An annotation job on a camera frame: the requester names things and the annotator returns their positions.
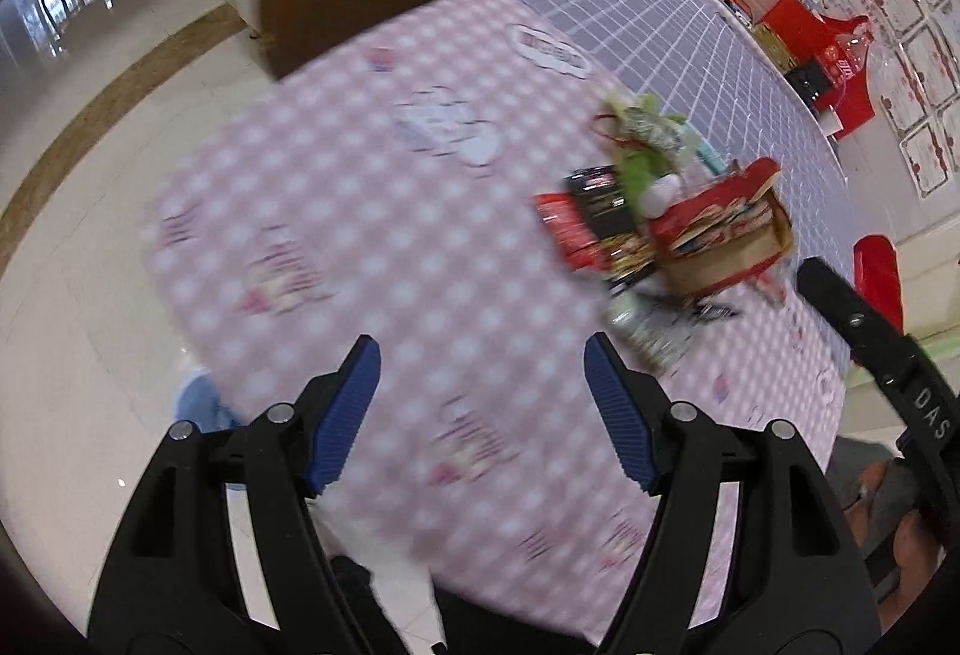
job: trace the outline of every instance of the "tablecloth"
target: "tablecloth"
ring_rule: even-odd
[[[800,253],[850,271],[826,143],[713,0],[442,0],[272,87],[171,175],[149,267],[243,418],[381,345],[376,397],[325,497],[450,590],[598,641],[656,501],[621,471],[584,381],[604,290],[569,273],[530,198],[608,157],[621,82],[723,150],[784,165]],[[721,423],[787,418],[824,465],[844,385],[813,314],[724,293],[661,381]],[[733,538],[723,491],[695,621]]]

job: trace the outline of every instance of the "brown floor border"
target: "brown floor border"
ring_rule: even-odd
[[[246,23],[236,10],[220,5],[131,64],[74,116],[17,187],[0,216],[0,276],[30,225],[90,148],[150,92],[243,28]]]

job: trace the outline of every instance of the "red chair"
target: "red chair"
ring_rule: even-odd
[[[853,247],[853,286],[899,332],[904,332],[904,298],[894,244],[868,235]]]

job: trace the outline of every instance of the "white floor tile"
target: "white floor tile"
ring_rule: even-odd
[[[373,592],[387,617],[398,630],[405,630],[414,620],[433,606],[433,591],[426,569],[376,567],[365,564],[373,572]]]
[[[431,644],[443,640],[443,625],[440,624],[440,613],[433,604],[429,609],[424,610],[412,623],[405,628],[407,633],[411,633],[420,639],[425,639]]]
[[[267,583],[263,579],[260,558],[256,552],[256,542],[252,536],[243,532],[233,532],[233,554],[237,562],[237,575],[247,604],[247,614],[253,620],[270,628],[277,628],[277,616],[267,593]]]
[[[175,116],[214,101],[195,76],[182,71],[133,108],[80,161],[27,231],[0,280],[0,338],[6,337],[38,267],[107,194],[133,157]]]
[[[144,209],[176,163],[226,121],[212,100],[170,119],[64,243],[66,282],[90,339],[152,436],[170,424],[190,352],[144,267]]]
[[[848,434],[848,438],[856,438],[859,441],[870,442],[870,444],[883,444],[885,447],[895,452],[899,456],[901,452],[896,448],[896,439],[904,434],[905,427],[882,427],[877,430],[866,430],[862,433]]]
[[[245,536],[253,538],[253,523],[250,519],[250,505],[247,491],[227,489],[227,511],[230,514],[230,527]]]
[[[230,116],[249,107],[272,84],[270,76],[256,64],[246,66],[240,76],[229,85],[212,89],[214,97]]]
[[[869,430],[885,430],[903,425],[893,406],[875,384],[864,384],[847,391],[839,432],[850,436]]]
[[[240,80],[254,75],[257,43],[246,32],[224,40],[190,65],[190,76],[197,78],[209,92],[226,92]]]
[[[433,655],[431,647],[436,642],[427,642],[426,639],[421,639],[419,636],[414,636],[406,631],[400,631],[400,636],[403,637],[403,642],[410,650],[410,655]]]
[[[0,206],[107,83],[224,0],[94,0],[56,30],[35,1],[0,0]]]
[[[43,268],[0,352],[0,516],[83,629],[90,581],[155,440],[90,343],[62,264]]]

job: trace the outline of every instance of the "screw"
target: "screw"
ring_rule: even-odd
[[[267,419],[273,424],[288,423],[294,418],[294,407],[289,403],[275,403],[267,409]]]
[[[188,438],[189,435],[193,432],[193,424],[188,421],[181,421],[180,423],[174,423],[170,425],[169,436],[174,439],[174,441],[182,441],[185,438]]]
[[[788,421],[784,420],[776,420],[771,425],[770,429],[773,430],[773,433],[777,438],[783,439],[784,441],[789,441],[789,439],[792,439],[795,435],[797,435],[797,428],[795,428]]]
[[[670,406],[670,415],[681,423],[692,423],[697,418],[697,407],[680,401]]]

